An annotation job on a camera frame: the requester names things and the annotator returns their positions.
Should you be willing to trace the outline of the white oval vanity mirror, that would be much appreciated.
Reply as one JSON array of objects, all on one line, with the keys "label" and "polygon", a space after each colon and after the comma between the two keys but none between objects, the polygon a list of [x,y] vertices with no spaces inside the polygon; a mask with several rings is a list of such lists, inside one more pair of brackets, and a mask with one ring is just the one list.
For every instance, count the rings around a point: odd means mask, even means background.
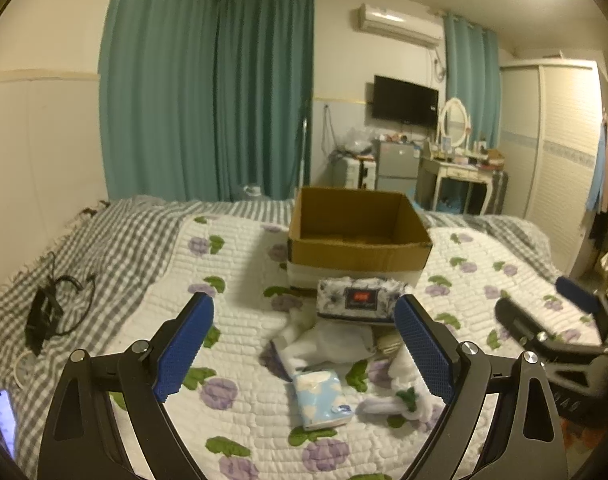
[{"label": "white oval vanity mirror", "polygon": [[471,132],[471,118],[460,99],[447,100],[438,115],[436,142],[443,151],[465,148]]}]

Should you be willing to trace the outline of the hanging clothes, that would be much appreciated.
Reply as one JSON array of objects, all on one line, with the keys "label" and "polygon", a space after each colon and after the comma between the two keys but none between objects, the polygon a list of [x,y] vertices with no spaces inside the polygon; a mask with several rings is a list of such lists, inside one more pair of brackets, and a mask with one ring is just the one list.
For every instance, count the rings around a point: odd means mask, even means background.
[{"label": "hanging clothes", "polygon": [[592,219],[588,239],[601,252],[608,246],[608,115],[602,115],[592,183],[586,200]]}]

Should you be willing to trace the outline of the white floral quilt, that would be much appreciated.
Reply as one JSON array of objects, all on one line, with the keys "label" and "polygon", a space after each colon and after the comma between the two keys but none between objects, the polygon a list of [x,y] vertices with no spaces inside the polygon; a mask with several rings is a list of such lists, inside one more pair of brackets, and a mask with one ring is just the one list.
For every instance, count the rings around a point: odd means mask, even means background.
[{"label": "white floral quilt", "polygon": [[[433,248],[415,294],[457,338],[498,356],[520,346],[497,322],[510,298],[563,342],[594,344],[589,316],[554,290],[556,269],[535,226],[472,228],[428,219]],[[287,235],[231,217],[187,221],[163,275],[110,342],[122,351],[174,318],[194,292],[214,323],[166,409],[212,479],[397,479],[443,409],[390,326],[322,320],[290,289]]]}]

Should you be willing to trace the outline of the white suitcase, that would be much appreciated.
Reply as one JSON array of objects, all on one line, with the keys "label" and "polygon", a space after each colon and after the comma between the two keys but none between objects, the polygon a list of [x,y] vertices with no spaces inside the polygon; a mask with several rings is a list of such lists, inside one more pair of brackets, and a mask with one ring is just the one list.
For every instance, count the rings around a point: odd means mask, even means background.
[{"label": "white suitcase", "polygon": [[335,188],[376,188],[377,163],[372,159],[341,157],[332,164]]}]

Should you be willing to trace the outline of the large teal curtain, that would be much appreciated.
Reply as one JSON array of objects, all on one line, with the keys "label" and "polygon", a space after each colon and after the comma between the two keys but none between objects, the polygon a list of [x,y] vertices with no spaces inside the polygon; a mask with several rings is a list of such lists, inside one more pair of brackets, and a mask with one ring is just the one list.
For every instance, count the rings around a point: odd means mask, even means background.
[{"label": "large teal curtain", "polygon": [[285,200],[305,176],[315,0],[110,0],[99,56],[111,198]]}]

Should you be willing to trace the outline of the white dressing table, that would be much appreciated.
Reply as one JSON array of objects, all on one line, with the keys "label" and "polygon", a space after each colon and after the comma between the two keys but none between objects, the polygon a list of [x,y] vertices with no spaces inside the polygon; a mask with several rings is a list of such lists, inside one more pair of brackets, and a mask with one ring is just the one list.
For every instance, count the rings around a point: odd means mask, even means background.
[{"label": "white dressing table", "polygon": [[422,206],[429,205],[431,210],[436,211],[445,180],[484,184],[485,195],[480,214],[489,214],[490,199],[494,192],[494,174],[494,169],[484,169],[474,165],[457,165],[422,156],[419,162],[416,201]]}]

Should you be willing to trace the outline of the white air conditioner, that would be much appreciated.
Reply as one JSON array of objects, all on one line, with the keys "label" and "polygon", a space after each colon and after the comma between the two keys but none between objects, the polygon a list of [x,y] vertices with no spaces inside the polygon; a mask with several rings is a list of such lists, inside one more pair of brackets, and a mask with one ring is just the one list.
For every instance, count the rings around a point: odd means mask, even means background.
[{"label": "white air conditioner", "polygon": [[438,47],[444,39],[444,32],[439,24],[370,4],[360,6],[358,24],[363,32],[404,40],[431,49]]}]

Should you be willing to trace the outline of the blue cloud tissue pack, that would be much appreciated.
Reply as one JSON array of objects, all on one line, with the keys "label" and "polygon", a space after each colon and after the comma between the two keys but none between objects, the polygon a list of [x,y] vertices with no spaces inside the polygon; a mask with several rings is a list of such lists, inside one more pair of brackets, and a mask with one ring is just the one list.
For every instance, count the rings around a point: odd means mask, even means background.
[{"label": "blue cloud tissue pack", "polygon": [[330,429],[346,425],[354,415],[334,370],[316,370],[294,376],[298,412],[304,430]]}]

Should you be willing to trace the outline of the grey checked bed sheet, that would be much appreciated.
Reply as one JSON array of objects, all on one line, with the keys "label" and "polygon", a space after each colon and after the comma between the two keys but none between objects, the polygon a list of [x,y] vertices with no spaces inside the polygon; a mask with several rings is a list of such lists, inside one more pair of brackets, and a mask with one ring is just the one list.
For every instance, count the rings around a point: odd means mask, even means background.
[{"label": "grey checked bed sheet", "polygon": [[[182,226],[203,217],[231,217],[282,229],[288,238],[293,205],[288,200],[202,203],[167,202],[149,196],[117,200],[85,219],[36,261],[0,288],[0,390],[7,390],[16,416],[16,463],[35,478],[42,433],[54,389],[72,351],[93,356],[118,353],[109,346],[124,322],[139,307],[148,287],[165,272]],[[39,356],[25,345],[24,325],[37,286],[46,281],[50,255],[56,275],[70,274],[85,284],[96,274],[90,312],[71,335],[44,343]],[[71,285],[58,286],[64,315],[59,330],[75,323],[87,307],[89,286],[77,295]]]}]

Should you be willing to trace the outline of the black wall television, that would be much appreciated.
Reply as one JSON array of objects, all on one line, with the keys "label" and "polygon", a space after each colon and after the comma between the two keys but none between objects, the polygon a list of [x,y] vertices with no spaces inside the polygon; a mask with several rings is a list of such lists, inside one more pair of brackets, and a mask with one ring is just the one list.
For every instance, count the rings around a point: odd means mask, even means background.
[{"label": "black wall television", "polygon": [[376,119],[434,129],[438,124],[438,90],[375,76],[371,115]]}]

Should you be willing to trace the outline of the brown cardboard box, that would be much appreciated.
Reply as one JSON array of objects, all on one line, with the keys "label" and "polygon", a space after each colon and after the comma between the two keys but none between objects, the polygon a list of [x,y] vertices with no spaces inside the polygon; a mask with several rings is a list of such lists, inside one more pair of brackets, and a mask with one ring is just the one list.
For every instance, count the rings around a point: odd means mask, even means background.
[{"label": "brown cardboard box", "polygon": [[324,278],[418,283],[433,243],[402,193],[357,188],[298,192],[287,242],[288,283],[315,289]]}]

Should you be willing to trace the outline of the white fluffy plush toy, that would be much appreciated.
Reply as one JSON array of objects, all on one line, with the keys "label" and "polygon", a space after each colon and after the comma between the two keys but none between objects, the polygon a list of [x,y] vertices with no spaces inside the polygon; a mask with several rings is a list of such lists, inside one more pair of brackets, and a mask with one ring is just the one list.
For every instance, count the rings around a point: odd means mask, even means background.
[{"label": "white fluffy plush toy", "polygon": [[393,341],[392,352],[382,353],[371,326],[324,320],[313,311],[295,308],[287,326],[269,339],[261,362],[288,382],[294,395],[295,375],[334,370],[353,418],[410,422],[429,431],[444,404],[429,392],[400,338]]}]

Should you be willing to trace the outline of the floral black white tissue pack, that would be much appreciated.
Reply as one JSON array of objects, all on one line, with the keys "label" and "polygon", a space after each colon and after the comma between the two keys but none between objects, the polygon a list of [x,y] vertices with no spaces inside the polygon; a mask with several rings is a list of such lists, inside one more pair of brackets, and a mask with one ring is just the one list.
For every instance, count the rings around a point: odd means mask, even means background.
[{"label": "floral black white tissue pack", "polygon": [[397,300],[408,290],[388,278],[325,278],[318,283],[316,313],[329,320],[392,324]]}]

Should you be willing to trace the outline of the teal window curtain right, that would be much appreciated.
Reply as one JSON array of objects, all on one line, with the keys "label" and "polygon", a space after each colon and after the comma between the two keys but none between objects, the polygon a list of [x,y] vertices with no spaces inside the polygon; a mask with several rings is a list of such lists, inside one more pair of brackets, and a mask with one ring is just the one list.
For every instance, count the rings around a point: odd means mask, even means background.
[{"label": "teal window curtain right", "polygon": [[502,104],[496,32],[453,13],[447,13],[443,22],[446,96],[464,104],[471,119],[470,142],[485,140],[494,148]]}]

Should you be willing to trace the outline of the smartphone with lit screen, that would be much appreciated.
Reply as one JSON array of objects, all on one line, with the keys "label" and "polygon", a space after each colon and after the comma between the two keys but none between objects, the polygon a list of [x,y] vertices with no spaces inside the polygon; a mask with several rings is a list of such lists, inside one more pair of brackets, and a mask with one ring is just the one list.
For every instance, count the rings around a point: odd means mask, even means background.
[{"label": "smartphone with lit screen", "polygon": [[16,416],[7,390],[0,390],[0,432],[7,451],[16,457]]}]

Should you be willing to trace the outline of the small silver refrigerator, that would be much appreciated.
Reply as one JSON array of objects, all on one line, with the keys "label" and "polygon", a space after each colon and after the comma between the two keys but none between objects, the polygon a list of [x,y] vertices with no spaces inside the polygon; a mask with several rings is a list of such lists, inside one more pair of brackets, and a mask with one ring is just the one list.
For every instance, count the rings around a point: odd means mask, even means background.
[{"label": "small silver refrigerator", "polygon": [[377,141],[376,156],[378,191],[400,192],[415,196],[419,177],[421,150],[415,144]]}]

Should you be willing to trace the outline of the white louvred wardrobe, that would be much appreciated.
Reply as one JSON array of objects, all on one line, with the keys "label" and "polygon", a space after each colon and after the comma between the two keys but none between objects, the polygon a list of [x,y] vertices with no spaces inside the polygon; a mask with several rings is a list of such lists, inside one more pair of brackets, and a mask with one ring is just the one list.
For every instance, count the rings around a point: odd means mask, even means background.
[{"label": "white louvred wardrobe", "polygon": [[502,212],[548,237],[552,262],[573,274],[588,247],[585,203],[602,121],[594,61],[522,60],[500,68],[499,151],[508,177]]}]

